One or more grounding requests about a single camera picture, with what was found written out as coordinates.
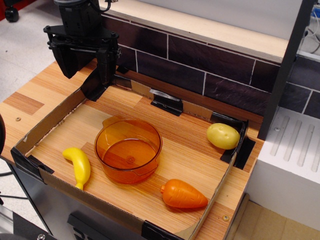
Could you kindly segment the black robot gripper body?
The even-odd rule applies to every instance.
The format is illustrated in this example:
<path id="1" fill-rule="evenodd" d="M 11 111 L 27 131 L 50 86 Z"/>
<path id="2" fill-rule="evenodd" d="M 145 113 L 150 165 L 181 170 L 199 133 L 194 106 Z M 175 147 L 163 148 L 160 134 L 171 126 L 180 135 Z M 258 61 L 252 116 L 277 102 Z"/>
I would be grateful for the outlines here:
<path id="1" fill-rule="evenodd" d="M 43 29 L 48 35 L 49 49 L 94 52 L 106 48 L 117 54 L 119 35 L 102 24 L 102 14 L 111 8 L 113 1 L 105 2 L 107 6 L 101 8 L 98 0 L 55 0 L 62 24 Z"/>

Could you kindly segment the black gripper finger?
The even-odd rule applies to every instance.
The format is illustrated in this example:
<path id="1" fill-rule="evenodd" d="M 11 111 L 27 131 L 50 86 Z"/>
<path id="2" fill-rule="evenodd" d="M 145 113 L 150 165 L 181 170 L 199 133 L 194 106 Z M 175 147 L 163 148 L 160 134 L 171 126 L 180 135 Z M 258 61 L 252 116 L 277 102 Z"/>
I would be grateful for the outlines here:
<path id="1" fill-rule="evenodd" d="M 62 73 L 71 79 L 80 68 L 77 52 L 73 48 L 58 45 L 54 45 L 51 49 Z"/>
<path id="2" fill-rule="evenodd" d="M 97 69 L 103 86 L 109 85 L 116 72 L 118 55 L 106 47 L 99 48 L 96 52 Z"/>

